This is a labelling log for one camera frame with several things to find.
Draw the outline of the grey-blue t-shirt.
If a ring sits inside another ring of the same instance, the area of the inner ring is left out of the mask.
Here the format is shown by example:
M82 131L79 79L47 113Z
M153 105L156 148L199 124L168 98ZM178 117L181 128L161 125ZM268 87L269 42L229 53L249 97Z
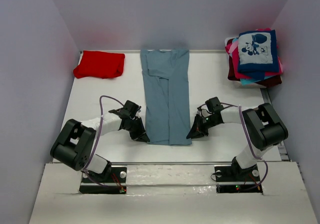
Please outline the grey-blue t-shirt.
M140 51L150 144L188 146L191 129L187 49Z

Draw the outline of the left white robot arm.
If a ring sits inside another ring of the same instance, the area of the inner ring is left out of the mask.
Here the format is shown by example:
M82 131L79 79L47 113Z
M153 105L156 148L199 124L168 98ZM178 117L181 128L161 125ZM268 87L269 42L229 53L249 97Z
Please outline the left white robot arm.
M101 185L112 174L112 163L96 154L101 136L126 130L133 141L148 143L150 139L139 116L141 106L128 100L121 103L121 108L105 113L102 100L99 101L99 117L86 121L69 119L65 123L50 156Z

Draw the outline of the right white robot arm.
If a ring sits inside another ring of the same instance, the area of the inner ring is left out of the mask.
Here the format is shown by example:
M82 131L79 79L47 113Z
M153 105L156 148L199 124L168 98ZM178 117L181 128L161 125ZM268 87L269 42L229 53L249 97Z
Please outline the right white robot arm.
M214 175L219 182L242 182L253 173L257 162L263 160L264 154L288 138L288 130L269 103L255 108L243 108L221 103L217 97L197 108L197 114L187 138L196 139L209 135L209 129L220 124L234 123L242 125L247 145L233 158L230 166L215 167Z

